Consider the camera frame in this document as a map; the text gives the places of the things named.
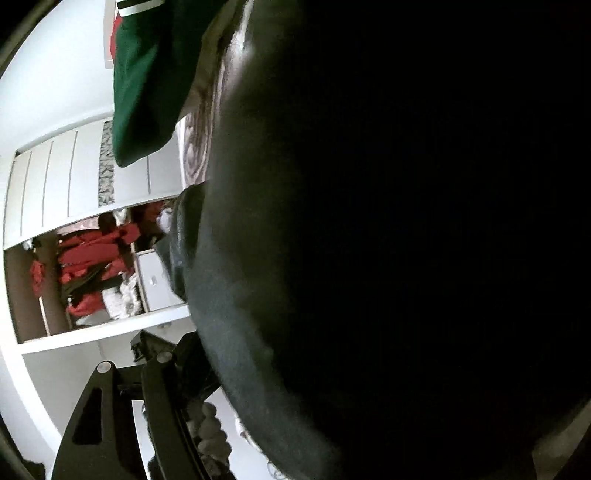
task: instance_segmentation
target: wardrobe door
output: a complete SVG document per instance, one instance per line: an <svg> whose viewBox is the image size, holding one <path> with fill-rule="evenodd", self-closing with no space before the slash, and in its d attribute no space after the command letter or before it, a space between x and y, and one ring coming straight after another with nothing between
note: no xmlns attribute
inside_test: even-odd
<svg viewBox="0 0 591 480"><path fill-rule="evenodd" d="M150 197L148 185L148 159L140 158L130 166L114 165L114 192L116 205L130 205Z"/></svg>
<svg viewBox="0 0 591 480"><path fill-rule="evenodd" d="M4 247L16 245L21 239L22 198L32 151L17 156L12 164L4 212Z"/></svg>
<svg viewBox="0 0 591 480"><path fill-rule="evenodd" d="M183 191L176 133L160 150L148 155L148 178L152 197L178 195Z"/></svg>
<svg viewBox="0 0 591 480"><path fill-rule="evenodd" d="M43 228L45 177L52 146L52 140L48 140L34 147L31 152L22 200L22 236L24 238L33 238Z"/></svg>
<svg viewBox="0 0 591 480"><path fill-rule="evenodd" d="M77 140L77 131L58 135L53 139L47 165L45 195L43 196L43 227L57 228L67 223L70 168Z"/></svg>
<svg viewBox="0 0 591 480"><path fill-rule="evenodd" d="M103 120L78 129L72 157L68 217L82 218L99 207L99 159Z"/></svg>

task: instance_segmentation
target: white wall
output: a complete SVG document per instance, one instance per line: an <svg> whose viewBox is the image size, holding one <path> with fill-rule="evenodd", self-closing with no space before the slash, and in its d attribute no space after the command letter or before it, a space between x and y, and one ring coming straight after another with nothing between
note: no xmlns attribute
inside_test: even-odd
<svg viewBox="0 0 591 480"><path fill-rule="evenodd" d="M104 0L62 0L25 40L0 78L0 218L16 149L69 125L112 114L113 70L104 62L104 14ZM0 238L3 225L0 222ZM0 267L4 269L2 259ZM4 282L0 283L4 295ZM11 384L11 374L18 376L24 364L9 358L14 355L14 330L8 323L6 299L0 303L0 413L24 457L44 462L49 469L54 453Z"/></svg>

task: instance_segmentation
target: drawer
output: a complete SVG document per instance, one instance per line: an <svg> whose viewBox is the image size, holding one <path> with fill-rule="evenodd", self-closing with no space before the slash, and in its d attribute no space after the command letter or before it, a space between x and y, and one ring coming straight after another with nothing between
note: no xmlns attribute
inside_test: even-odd
<svg viewBox="0 0 591 480"><path fill-rule="evenodd" d="M156 252L138 255L137 264L149 311L183 303L170 288L164 266Z"/></svg>

